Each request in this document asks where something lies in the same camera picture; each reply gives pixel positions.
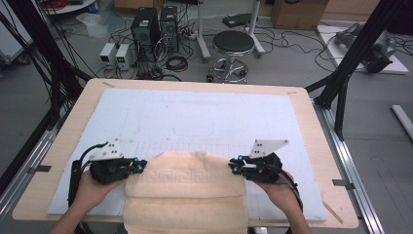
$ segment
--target chair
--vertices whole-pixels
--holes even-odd
[[[226,55],[227,58],[222,58],[213,65],[213,76],[208,75],[207,81],[212,82],[213,77],[216,77],[223,83],[246,84],[248,67],[235,57],[248,55],[254,50],[252,37],[239,31],[223,31],[213,37],[212,46],[215,51]]]

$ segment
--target round stool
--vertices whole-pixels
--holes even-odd
[[[254,40],[243,32],[223,31],[213,37],[212,46],[215,51],[227,56],[213,65],[213,76],[224,83],[246,83],[248,67],[235,57],[250,54],[254,50]]]

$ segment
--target cloth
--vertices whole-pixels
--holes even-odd
[[[246,233],[244,179],[205,152],[165,152],[126,186],[124,224],[133,233]]]

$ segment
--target power supply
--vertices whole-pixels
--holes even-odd
[[[156,61],[155,46],[161,39],[155,8],[139,8],[131,24],[138,61]]]
[[[168,52],[179,52],[179,37],[178,37],[178,8],[176,6],[165,6],[161,11],[159,23],[164,36],[164,48]]]
[[[116,53],[116,61],[121,70],[129,70],[132,64],[131,46],[129,44],[121,44],[118,53]]]
[[[116,67],[115,43],[106,43],[99,56],[103,64],[106,65],[106,69],[114,69]]]

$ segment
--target computer tower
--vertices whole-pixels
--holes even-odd
[[[161,18],[159,19],[162,36],[165,36],[163,40],[164,48],[168,52],[179,52],[177,13],[176,6],[165,6],[162,8]]]
[[[131,24],[131,35],[138,61],[156,61],[155,46],[161,39],[158,13],[155,8],[139,8]]]

